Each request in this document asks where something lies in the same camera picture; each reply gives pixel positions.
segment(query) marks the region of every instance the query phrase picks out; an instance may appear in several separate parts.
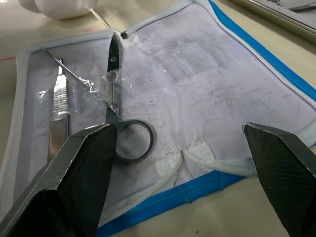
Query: blue trim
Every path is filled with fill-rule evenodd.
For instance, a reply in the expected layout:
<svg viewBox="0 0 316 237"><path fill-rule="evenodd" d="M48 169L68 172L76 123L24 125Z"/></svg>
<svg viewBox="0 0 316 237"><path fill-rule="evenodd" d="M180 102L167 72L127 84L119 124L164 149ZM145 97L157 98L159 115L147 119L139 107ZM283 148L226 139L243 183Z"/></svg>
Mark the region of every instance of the blue trim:
<svg viewBox="0 0 316 237"><path fill-rule="evenodd" d="M300 76L289 69L259 42L257 42L240 26L232 21L214 2L210 0L209 2L219 20L228 29L246 41L294 86L296 86L305 94L309 95L312 99L316 100L316 90L312 86L310 86ZM228 185L233 184L243 178L244 177L241 176L224 174L219 171L212 171L171 190L148 198L129 212L100 227L96 236L107 237L113 235L119 231L146 221L177 206L183 205L185 203L191 203L200 197L207 196L218 190L222 190Z"/></svg>
<svg viewBox="0 0 316 237"><path fill-rule="evenodd" d="M200 197L222 190L243 178L219 171L209 172L185 184L146 199L129 212L100 227L96 237L111 236L177 206L191 203Z"/></svg>

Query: blue edge binding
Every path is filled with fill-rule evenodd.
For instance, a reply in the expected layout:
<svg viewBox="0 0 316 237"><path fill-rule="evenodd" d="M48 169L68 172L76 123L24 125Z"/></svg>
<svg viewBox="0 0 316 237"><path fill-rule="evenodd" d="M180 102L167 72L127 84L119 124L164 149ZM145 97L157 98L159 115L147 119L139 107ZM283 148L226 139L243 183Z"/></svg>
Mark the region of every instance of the blue edge binding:
<svg viewBox="0 0 316 237"><path fill-rule="evenodd" d="M300 76L298 76L280 60L278 60L272 53L264 48L241 27L239 27L225 13L223 13L215 3L210 0L209 2L223 25L246 41L294 86L316 100L316 90L313 87L311 87ZM200 176L185 184L179 185L173 189L146 199L132 210L100 227L96 236L107 237L113 235L119 231L125 230L131 226L164 213L165 211L171 210L186 203L191 203L200 197L207 196L213 192L222 190L228 185L242 180L243 178L244 177L225 174L219 171L209 172L208 174Z"/></svg>

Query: scissor handle ring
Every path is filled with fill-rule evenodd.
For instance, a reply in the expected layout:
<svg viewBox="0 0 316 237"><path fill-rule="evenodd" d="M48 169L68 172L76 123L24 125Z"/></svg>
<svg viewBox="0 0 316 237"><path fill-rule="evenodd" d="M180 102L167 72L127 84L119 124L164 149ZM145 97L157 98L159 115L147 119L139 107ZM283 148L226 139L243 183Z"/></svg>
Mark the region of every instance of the scissor handle ring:
<svg viewBox="0 0 316 237"><path fill-rule="evenodd" d="M126 120L126 121L119 121L115 124L115 127L116 127L116 130L117 130L117 135L120 133L120 131L122 131L124 128L128 127L128 126L131 126L133 124L138 124L138 125L141 125L143 126L144 128L146 128L149 132L149 136L150 136L150 141L149 141L149 146L147 147L147 149L138 157L136 158L125 158L125 157L122 157L116 150L115 148L115 152L117 154L117 158L124 162L124 163L127 163L127 164L135 164L135 163L138 163L138 162L141 162L142 160L144 160L148 155L149 153L152 151L152 148L154 146L154 129L146 122L144 121L141 121L141 120L137 120L137 119L131 119L131 120Z"/></svg>

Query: table surface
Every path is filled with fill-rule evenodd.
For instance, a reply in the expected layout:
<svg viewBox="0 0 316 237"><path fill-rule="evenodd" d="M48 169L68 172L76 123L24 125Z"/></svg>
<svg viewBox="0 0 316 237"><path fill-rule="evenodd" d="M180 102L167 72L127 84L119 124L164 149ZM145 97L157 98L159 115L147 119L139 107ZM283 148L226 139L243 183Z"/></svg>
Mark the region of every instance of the table surface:
<svg viewBox="0 0 316 237"><path fill-rule="evenodd" d="M316 46L229 2L214 0L238 25L299 76L316 87ZM130 25L173 5L175 0L101 0L95 10L112 28ZM3 157L16 87L15 56L26 45L104 29L92 14L56 21L0 0L0 158ZM244 179L116 234L120 236L287 237L257 178Z"/></svg>

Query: beige table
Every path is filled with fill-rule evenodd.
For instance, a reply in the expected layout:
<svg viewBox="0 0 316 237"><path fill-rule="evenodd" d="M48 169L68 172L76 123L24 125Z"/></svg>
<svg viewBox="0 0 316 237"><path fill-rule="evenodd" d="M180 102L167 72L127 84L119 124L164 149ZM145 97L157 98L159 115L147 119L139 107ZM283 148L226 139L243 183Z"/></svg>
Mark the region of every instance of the beige table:
<svg viewBox="0 0 316 237"><path fill-rule="evenodd" d="M101 0L96 11L111 27L129 25L172 5L173 0ZM316 87L316 47L227 0L218 6L258 42ZM91 14L55 21L28 12L18 0L0 2L0 158L9 133L16 86L15 59L28 44L104 29ZM245 179L224 191L185 204L116 236L287 237L258 179Z"/></svg>

